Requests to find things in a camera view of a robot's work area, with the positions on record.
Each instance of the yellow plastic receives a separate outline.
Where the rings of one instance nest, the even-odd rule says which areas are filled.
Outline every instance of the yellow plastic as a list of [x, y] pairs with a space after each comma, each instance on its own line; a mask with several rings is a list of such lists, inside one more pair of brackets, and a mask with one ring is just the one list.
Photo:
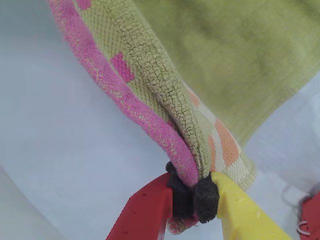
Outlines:
[[217, 217], [224, 240], [292, 240], [230, 178], [212, 172], [211, 179], [219, 191]]

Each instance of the black sponge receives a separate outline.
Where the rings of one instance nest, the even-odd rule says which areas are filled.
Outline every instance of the black sponge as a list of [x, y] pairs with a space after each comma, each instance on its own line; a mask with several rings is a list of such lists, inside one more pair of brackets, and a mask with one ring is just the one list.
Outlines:
[[171, 162], [165, 169], [170, 173], [167, 186], [172, 189], [172, 215], [178, 219], [192, 218], [194, 214], [194, 195], [178, 177], [177, 171]]
[[214, 219], [218, 211], [219, 193], [211, 175], [201, 179], [194, 187], [194, 209], [200, 223], [205, 224]]

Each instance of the orange spot pattern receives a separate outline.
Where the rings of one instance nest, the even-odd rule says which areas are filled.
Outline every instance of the orange spot pattern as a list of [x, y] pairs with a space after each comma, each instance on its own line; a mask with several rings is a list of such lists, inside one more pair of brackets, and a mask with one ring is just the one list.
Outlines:
[[196, 108], [198, 108], [199, 105], [200, 105], [200, 100], [199, 100], [199, 98], [198, 98], [196, 95], [194, 95], [190, 90], [188, 90], [188, 93], [189, 93], [189, 96], [190, 96], [190, 98], [191, 98], [191, 102], [193, 103], [193, 105], [194, 105]]
[[238, 147], [231, 133], [225, 128], [219, 119], [215, 121], [215, 128], [220, 137], [224, 163], [225, 166], [228, 167], [239, 157]]

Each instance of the red plastic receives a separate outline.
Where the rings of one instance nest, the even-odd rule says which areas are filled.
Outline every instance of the red plastic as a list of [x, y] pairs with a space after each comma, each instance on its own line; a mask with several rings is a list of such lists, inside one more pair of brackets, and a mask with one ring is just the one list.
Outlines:
[[310, 236], [301, 234], [300, 239], [320, 240], [320, 193], [303, 202], [301, 220], [307, 222], [301, 226], [301, 230], [309, 232]]
[[130, 197], [106, 240], [163, 240], [172, 217], [172, 189], [165, 173]]

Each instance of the terry cloth fabric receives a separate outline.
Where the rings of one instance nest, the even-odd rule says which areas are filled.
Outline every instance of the terry cloth fabric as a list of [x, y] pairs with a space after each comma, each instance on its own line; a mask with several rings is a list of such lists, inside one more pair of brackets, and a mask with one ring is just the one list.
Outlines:
[[[212, 171], [246, 190], [255, 166], [220, 120], [185, 85], [131, 0], [49, 0], [75, 56], [118, 107], [170, 157], [190, 188]], [[170, 219], [174, 234], [197, 216]]]
[[318, 0], [135, 0], [241, 146], [320, 71]]

